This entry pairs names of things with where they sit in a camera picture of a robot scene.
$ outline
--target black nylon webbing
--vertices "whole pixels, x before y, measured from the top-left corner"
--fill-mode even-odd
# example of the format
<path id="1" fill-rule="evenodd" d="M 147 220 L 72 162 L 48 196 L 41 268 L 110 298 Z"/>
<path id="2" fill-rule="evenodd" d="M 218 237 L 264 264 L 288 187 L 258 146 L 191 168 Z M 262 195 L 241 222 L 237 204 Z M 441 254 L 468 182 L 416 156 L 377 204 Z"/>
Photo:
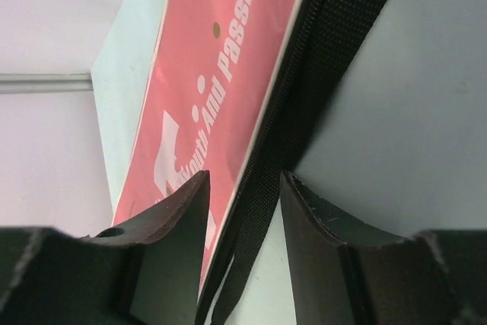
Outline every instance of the black nylon webbing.
<path id="1" fill-rule="evenodd" d="M 242 203 L 248 208 L 238 231 L 234 261 L 213 311 L 212 325 L 223 325 L 240 300 L 275 211 L 279 174 L 299 161 L 315 122 L 386 1 L 324 0 L 288 99 L 272 121 L 261 158 L 242 194 L 246 201 Z"/>

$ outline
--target pink poster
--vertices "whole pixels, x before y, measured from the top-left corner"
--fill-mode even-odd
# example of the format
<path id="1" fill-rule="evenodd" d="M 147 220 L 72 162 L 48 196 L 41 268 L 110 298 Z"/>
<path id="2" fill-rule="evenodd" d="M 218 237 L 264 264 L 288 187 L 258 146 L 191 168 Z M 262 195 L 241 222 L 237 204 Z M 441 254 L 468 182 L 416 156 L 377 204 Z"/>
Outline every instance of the pink poster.
<path id="1" fill-rule="evenodd" d="M 211 174 L 202 280 L 296 0 L 168 0 L 114 224 Z"/>

